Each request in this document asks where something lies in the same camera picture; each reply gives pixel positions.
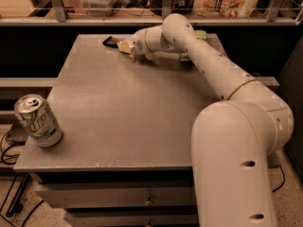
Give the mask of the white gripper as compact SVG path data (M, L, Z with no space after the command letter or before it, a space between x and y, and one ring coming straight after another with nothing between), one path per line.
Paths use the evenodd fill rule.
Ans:
M147 44L147 33L146 28L136 31L132 36L132 41L124 40L117 43L118 50L126 54L145 55L150 53Z

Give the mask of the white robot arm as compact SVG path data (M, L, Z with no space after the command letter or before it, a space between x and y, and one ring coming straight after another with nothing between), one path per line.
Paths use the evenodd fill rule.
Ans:
M278 227L267 158L293 134L288 104L201 39L181 14L172 13L162 25L140 29L117 46L136 59L186 53L218 97L198 114L191 133L200 226Z

